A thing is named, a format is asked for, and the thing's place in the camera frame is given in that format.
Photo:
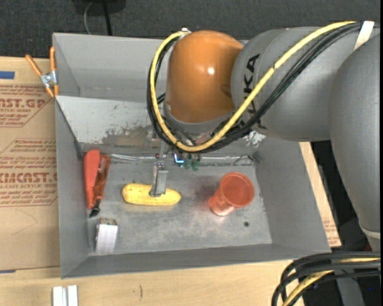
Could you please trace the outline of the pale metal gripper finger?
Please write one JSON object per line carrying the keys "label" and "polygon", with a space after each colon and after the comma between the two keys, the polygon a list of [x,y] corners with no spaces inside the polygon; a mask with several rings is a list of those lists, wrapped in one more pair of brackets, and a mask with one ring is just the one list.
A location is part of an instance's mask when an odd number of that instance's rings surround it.
{"label": "pale metal gripper finger", "polygon": [[153,166],[153,182],[152,191],[165,191],[166,190],[166,167],[165,156],[159,153],[156,156],[156,162]]}
{"label": "pale metal gripper finger", "polygon": [[166,192],[167,177],[169,171],[166,169],[164,161],[157,161],[153,165],[153,180],[149,195],[157,198]]}

